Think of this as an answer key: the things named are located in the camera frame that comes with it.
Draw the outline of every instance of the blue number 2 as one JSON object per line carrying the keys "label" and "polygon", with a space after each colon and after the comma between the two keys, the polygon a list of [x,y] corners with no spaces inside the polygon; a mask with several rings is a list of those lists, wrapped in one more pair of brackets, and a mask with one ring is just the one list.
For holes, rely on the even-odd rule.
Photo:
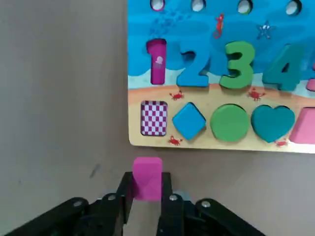
{"label": "blue number 2", "polygon": [[209,77],[200,75],[199,73],[205,68],[210,58],[209,42],[202,42],[200,38],[182,41],[180,43],[180,50],[181,53],[194,52],[195,58],[193,63],[177,77],[177,85],[207,87],[209,85]]}

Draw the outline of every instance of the teal heart piece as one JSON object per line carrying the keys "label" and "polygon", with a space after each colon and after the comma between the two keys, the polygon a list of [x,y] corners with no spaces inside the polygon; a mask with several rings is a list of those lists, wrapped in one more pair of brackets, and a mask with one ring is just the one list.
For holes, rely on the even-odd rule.
{"label": "teal heart piece", "polygon": [[252,112],[252,127],[263,140],[271,143],[287,134],[295,122],[295,114],[285,106],[261,105]]}

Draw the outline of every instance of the pink shape piece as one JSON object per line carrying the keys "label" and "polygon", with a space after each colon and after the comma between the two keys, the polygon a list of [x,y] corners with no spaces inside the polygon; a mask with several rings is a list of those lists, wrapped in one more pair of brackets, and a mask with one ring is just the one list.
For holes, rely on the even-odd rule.
{"label": "pink shape piece", "polygon": [[302,109],[290,140],[297,144],[315,144],[315,107]]}
{"label": "pink shape piece", "polygon": [[153,39],[147,43],[148,53],[151,55],[151,84],[165,83],[166,41]]}
{"label": "pink shape piece", "polygon": [[162,160],[137,157],[133,162],[133,196],[142,201],[160,201],[162,197]]}
{"label": "pink shape piece", "polygon": [[306,88],[310,91],[315,91],[315,79],[310,79]]}

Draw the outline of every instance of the green circle piece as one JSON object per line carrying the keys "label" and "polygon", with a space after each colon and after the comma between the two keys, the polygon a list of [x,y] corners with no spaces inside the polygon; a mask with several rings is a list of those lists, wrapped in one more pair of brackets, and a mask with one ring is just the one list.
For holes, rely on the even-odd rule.
{"label": "green circle piece", "polygon": [[250,119],[243,108],[234,104],[226,104],[213,112],[210,126],[217,139],[235,142],[246,135]]}

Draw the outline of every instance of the starfish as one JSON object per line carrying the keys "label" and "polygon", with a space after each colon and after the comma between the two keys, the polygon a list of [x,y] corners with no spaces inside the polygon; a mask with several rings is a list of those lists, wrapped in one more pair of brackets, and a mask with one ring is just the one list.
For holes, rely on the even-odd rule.
{"label": "starfish", "polygon": [[269,21],[266,21],[264,25],[256,25],[257,29],[259,30],[259,34],[257,36],[257,39],[260,39],[261,37],[265,36],[267,39],[271,39],[271,31],[275,30],[277,27],[270,26]]}

